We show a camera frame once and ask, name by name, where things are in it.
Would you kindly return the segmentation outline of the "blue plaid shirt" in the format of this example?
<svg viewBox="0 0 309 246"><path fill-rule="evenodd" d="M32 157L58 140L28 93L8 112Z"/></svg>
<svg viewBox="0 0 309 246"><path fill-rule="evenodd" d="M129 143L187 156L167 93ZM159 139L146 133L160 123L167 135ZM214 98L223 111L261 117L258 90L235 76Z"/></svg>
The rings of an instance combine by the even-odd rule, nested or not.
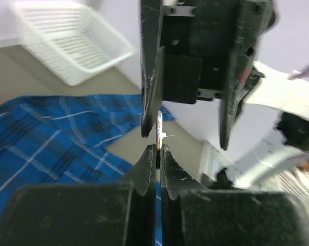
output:
<svg viewBox="0 0 309 246"><path fill-rule="evenodd" d="M134 165L106 150L140 124L139 96L21 96L0 105L0 215L28 185L103 184Z"/></svg>

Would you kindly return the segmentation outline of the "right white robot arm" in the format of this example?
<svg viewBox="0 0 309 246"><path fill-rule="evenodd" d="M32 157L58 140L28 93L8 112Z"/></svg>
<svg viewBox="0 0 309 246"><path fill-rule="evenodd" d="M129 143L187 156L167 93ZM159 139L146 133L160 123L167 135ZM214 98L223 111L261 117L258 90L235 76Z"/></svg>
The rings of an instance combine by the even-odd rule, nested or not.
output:
<svg viewBox="0 0 309 246"><path fill-rule="evenodd" d="M218 173L217 187L248 188L309 159L309 81L255 60L276 22L273 1L140 1L139 13L142 137L156 127L161 146L162 102L218 99L223 150L245 104L282 115L249 153Z"/></svg>

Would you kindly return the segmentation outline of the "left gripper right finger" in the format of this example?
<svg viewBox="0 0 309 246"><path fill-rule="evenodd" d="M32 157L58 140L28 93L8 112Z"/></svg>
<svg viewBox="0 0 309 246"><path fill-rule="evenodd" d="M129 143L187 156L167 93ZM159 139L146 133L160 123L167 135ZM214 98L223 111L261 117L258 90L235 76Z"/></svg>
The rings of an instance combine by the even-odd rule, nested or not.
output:
<svg viewBox="0 0 309 246"><path fill-rule="evenodd" d="M294 195L233 188L223 174L207 188L160 151L163 245L309 245L309 216Z"/></svg>

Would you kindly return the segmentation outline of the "round brooch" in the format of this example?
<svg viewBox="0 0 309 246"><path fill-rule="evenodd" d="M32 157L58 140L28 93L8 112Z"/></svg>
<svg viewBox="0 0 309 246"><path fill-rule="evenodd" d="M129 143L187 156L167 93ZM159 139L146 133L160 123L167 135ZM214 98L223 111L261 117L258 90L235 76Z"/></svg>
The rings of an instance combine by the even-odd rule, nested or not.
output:
<svg viewBox="0 0 309 246"><path fill-rule="evenodd" d="M161 111L158 111L157 120L156 120L156 150L160 151L162 148L162 141L164 138L173 137L173 135L168 135L163 132L163 115Z"/></svg>

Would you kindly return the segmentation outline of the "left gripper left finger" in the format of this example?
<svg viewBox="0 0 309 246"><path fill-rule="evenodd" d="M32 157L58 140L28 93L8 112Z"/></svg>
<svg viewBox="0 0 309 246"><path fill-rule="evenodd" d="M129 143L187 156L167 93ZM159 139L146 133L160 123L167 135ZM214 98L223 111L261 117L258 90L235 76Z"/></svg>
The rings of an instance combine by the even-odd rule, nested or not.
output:
<svg viewBox="0 0 309 246"><path fill-rule="evenodd" d="M0 215L0 245L154 245L155 145L118 181L19 188Z"/></svg>

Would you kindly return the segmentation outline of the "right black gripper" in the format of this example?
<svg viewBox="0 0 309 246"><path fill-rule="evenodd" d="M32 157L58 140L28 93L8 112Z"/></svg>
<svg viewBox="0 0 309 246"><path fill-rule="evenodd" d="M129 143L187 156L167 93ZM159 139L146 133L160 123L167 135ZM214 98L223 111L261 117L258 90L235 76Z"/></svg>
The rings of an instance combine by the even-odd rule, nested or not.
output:
<svg viewBox="0 0 309 246"><path fill-rule="evenodd" d="M272 1L241 1L239 8L238 1L174 1L163 17L162 1L140 1L141 136L149 136L163 100L194 104L219 98L224 90L219 142L227 150L272 11Z"/></svg>

